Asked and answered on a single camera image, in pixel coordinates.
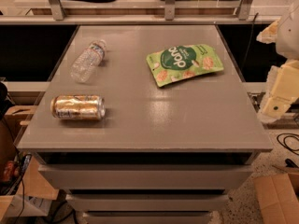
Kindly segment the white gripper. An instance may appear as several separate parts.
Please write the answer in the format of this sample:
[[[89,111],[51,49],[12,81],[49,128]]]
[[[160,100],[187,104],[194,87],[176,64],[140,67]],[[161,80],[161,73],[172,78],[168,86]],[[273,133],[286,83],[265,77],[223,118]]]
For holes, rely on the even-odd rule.
[[[262,123],[272,123],[281,119],[298,99],[299,61],[288,60],[280,67],[272,66],[258,111],[259,120]]]

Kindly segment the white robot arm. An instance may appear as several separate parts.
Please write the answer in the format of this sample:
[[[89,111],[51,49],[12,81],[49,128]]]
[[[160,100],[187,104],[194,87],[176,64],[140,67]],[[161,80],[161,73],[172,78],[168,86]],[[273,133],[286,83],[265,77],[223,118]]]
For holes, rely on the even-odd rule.
[[[260,102],[259,120],[272,123],[299,99],[299,2],[292,3],[279,20],[261,31],[257,40],[274,43],[277,54],[287,59],[280,67],[270,68]]]

